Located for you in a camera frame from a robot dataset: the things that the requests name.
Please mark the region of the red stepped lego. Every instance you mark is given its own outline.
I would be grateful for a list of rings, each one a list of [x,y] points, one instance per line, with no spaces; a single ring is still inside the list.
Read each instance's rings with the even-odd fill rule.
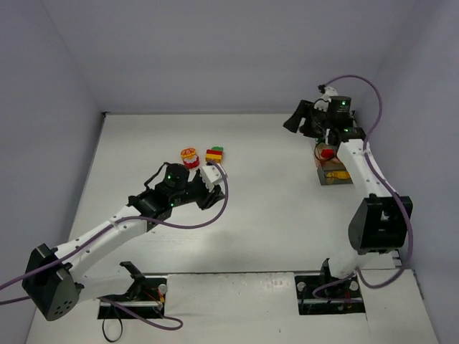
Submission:
[[[330,149],[330,148],[324,148],[321,150],[321,158],[323,160],[331,160],[335,157],[335,152],[333,149]]]

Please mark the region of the red round flower lego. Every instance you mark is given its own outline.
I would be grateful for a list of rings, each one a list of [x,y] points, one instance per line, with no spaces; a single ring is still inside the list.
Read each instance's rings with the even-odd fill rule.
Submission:
[[[183,164],[189,169],[198,168],[200,165],[200,160],[199,160],[198,155],[187,156],[183,158],[182,161],[183,161]]]

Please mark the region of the yellow striped lego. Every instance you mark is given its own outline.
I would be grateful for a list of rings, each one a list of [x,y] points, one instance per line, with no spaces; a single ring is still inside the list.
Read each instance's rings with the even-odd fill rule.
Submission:
[[[347,171],[330,171],[326,173],[326,178],[335,178],[339,180],[350,179],[350,174]]]

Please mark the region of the yellow round printed lego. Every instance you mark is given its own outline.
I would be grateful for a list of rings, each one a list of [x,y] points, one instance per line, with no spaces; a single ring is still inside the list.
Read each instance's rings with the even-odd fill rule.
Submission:
[[[183,149],[182,152],[180,152],[180,155],[181,155],[182,159],[188,158],[190,156],[194,156],[195,154],[196,154],[196,149],[192,148],[192,147],[185,148],[185,149]]]

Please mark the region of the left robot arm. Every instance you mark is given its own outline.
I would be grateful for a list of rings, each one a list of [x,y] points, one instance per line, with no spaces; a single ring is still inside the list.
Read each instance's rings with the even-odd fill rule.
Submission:
[[[111,295],[135,297],[144,276],[128,261],[100,277],[88,271],[130,240],[158,225],[168,226],[172,211],[194,203],[201,210],[228,202],[227,174],[218,163],[199,167],[193,176],[180,163],[164,163],[164,178],[154,187],[129,196],[128,203],[107,221],[54,248],[41,244],[29,256],[22,288],[48,321],[65,316],[77,303]]]

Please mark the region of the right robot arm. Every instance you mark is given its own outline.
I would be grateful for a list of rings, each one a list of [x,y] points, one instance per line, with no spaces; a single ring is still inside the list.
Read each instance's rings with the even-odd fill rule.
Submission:
[[[301,100],[283,124],[292,133],[332,148],[361,198],[348,225],[350,251],[323,262],[322,272],[335,280],[359,271],[377,255],[389,254],[413,241],[412,200],[400,196],[383,177],[370,150],[369,136],[356,125],[350,107],[347,96]]]

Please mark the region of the red yellow lego stack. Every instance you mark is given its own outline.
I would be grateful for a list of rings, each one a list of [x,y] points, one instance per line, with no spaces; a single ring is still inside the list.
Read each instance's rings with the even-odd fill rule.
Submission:
[[[223,151],[222,150],[212,150],[208,149],[205,154],[205,161],[221,163],[223,160]]]

